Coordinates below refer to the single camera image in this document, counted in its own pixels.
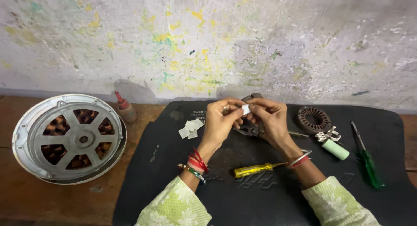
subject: woman's left hand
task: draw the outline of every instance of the woman's left hand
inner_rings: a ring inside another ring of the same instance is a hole
[[[245,102],[241,100],[227,98],[207,105],[206,125],[199,146],[200,154],[208,153],[210,158],[227,138],[232,126],[239,128],[239,124],[243,123],[241,106],[244,104]]]

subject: black rubber mat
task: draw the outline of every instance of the black rubber mat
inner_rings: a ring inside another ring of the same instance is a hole
[[[171,102],[154,123],[146,127],[129,164],[113,216],[113,225],[133,225],[142,209],[179,175],[176,165],[185,163],[188,152],[199,145],[198,137],[181,139],[178,130],[187,120],[205,117],[211,101]],[[343,147],[350,152],[341,161],[321,147],[316,138],[294,138],[326,175],[334,175],[382,225],[415,225],[417,190],[404,168],[404,131],[398,114],[360,106],[316,106],[324,110]],[[296,125],[300,105],[288,105],[288,129],[303,133]],[[386,187],[370,183],[364,164],[354,159],[359,146],[350,125],[354,121],[372,154]],[[265,141],[232,130],[209,162],[207,184],[196,195],[213,219],[209,225],[319,225],[301,194],[294,174],[285,168],[235,179],[235,168],[283,162],[279,152]]]

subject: sleeve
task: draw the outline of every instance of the sleeve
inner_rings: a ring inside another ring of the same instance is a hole
[[[211,215],[199,198],[177,176],[142,210],[135,226],[205,226],[210,220]]]
[[[322,226],[379,226],[373,214],[362,207],[334,176],[302,191]]]

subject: stained white wall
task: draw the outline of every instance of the stained white wall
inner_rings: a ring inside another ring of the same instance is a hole
[[[417,110],[417,0],[0,0],[0,93]]]

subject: red bottle cap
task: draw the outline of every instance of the red bottle cap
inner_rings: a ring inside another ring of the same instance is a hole
[[[123,99],[118,91],[114,91],[114,94],[116,94],[117,102],[119,103],[119,109],[125,110],[129,107],[129,102],[126,99]]]

